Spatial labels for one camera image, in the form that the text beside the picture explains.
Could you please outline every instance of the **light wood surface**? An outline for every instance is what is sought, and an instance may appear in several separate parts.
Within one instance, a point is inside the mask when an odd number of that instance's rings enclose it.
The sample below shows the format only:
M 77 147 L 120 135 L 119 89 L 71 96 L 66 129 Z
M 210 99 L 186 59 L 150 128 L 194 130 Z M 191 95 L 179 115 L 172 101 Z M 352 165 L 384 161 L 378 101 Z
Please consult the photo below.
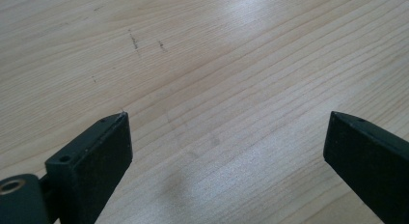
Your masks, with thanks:
M 0 0 L 0 178 L 129 113 L 97 223 L 381 223 L 332 110 L 409 140 L 409 0 Z

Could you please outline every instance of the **black plastic part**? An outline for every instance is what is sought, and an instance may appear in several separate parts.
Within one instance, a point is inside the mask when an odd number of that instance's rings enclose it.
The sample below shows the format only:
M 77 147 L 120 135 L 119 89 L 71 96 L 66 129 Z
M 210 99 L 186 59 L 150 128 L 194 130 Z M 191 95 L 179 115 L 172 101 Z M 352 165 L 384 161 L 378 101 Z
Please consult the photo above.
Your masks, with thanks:
M 96 122 L 51 156 L 45 167 L 59 198 L 61 223 L 95 223 L 131 161 L 124 112 Z
M 0 181 L 0 223 L 50 223 L 36 176 L 23 174 Z
M 409 223 L 409 143 L 363 119 L 333 112 L 325 160 L 385 223 Z

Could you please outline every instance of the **black object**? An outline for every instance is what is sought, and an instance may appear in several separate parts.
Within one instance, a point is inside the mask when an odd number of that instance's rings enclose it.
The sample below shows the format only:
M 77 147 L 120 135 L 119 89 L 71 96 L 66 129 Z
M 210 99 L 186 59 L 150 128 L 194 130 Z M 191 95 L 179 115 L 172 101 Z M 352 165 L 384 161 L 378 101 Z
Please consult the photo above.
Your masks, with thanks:
M 332 112 L 325 160 L 389 223 L 409 223 L 409 143 L 363 119 Z
M 45 161 L 47 175 L 0 181 L 2 224 L 96 222 L 132 161 L 128 116 L 106 117 Z

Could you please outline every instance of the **wooden table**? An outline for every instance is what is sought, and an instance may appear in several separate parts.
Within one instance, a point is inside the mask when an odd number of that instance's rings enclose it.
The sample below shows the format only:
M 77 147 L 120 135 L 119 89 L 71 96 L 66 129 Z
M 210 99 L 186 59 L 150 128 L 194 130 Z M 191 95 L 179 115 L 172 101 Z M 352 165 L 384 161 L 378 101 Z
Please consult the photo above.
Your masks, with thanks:
M 0 0 L 0 178 L 129 113 L 97 223 L 381 223 L 330 112 L 409 140 L 409 0 Z

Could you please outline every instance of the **screw hole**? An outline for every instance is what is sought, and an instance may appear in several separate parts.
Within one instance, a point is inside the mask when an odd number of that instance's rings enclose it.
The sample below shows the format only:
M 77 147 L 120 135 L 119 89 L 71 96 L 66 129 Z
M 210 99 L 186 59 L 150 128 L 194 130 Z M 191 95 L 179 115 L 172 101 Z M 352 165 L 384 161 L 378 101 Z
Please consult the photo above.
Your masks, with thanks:
M 9 193 L 13 193 L 17 191 L 20 187 L 22 187 L 24 184 L 25 184 L 25 180 L 23 179 L 17 179 L 17 180 L 5 182 L 4 184 L 0 185 L 0 195 L 6 195 Z
M 68 155 L 64 155 L 63 157 L 60 158 L 61 162 L 67 162 L 71 159 L 71 157 L 69 157 Z

